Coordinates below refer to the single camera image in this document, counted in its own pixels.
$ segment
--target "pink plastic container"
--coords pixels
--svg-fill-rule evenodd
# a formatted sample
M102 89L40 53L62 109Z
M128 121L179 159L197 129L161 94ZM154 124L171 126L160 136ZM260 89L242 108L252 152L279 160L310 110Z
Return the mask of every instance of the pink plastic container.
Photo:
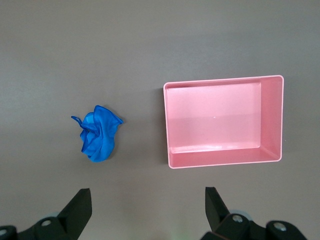
M163 91L172 169L281 159L281 75L167 82Z

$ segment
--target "screw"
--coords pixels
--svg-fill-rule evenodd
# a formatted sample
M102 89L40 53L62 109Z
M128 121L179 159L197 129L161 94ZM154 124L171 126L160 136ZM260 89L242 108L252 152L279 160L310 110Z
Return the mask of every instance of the screw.
M241 216L239 215L233 215L232 217L233 221L237 222L237 223L242 223L244 220L242 219Z
M0 230L0 236L5 235L7 232L8 232L7 229L1 229Z
M287 230L286 226L283 225L281 222L275 222L275 223L273 224L273 226L274 226L276 229L278 229L279 231L282 231L282 232L284 232L284 231Z
M51 220L45 220L45 221L43 221L42 223L41 223L41 226L42 227L45 227L45 226L48 226L48 225L50 225L51 224Z

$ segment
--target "crumpled blue fabric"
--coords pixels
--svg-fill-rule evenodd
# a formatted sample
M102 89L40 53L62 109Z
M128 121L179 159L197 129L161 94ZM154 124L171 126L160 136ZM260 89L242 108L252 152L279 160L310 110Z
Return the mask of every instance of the crumpled blue fabric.
M103 106L95 106L81 121L79 117L71 116L78 122L83 131L80 137L83 141L81 152L92 162L106 160L115 148L115 134L118 125L123 124L119 117Z

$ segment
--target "gray surface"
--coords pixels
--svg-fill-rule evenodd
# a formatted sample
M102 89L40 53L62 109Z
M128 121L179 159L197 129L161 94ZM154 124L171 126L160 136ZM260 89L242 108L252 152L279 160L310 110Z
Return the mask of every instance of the gray surface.
M91 188L81 240L197 240L205 187L260 225L320 230L320 3L0 1L0 225L24 230ZM170 169L162 87L281 74L283 158ZM125 120L111 159L81 153L81 118Z

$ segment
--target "pink box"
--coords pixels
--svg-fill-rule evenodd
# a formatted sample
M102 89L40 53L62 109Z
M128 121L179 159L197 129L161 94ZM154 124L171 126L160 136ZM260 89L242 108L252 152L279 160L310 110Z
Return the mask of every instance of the pink box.
M281 75L167 82L163 91L172 169L281 159Z

